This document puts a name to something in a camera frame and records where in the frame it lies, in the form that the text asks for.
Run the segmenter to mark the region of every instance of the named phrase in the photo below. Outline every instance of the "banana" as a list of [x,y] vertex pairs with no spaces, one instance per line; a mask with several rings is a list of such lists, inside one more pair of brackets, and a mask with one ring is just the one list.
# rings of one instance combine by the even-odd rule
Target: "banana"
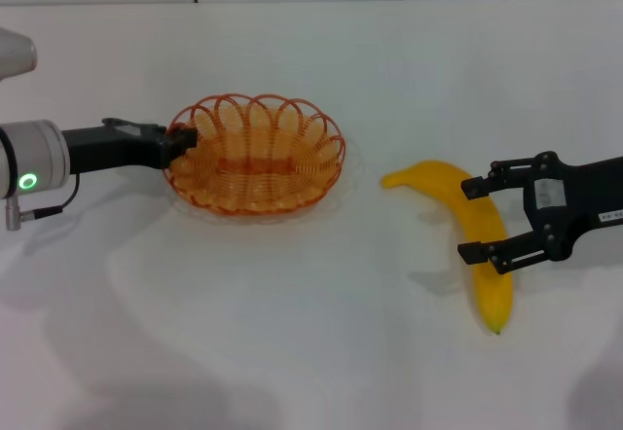
[[[386,189],[408,185],[450,207],[463,228],[467,241],[492,241],[506,238],[506,230],[489,197],[469,200],[460,189],[461,181],[471,176],[462,169],[441,161],[423,161],[408,169],[387,175]],[[513,305],[511,273],[498,274],[491,263],[473,266],[476,305],[491,331],[499,335],[510,317]]]

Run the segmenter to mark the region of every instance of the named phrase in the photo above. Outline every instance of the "orange wicker basket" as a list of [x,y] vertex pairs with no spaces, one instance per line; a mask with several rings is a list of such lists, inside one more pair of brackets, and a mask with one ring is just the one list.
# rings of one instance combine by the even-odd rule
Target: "orange wicker basket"
[[342,172],[346,141],[313,104],[274,94],[209,96],[174,127],[195,127],[197,148],[165,177],[194,206],[228,214],[287,213],[320,201]]

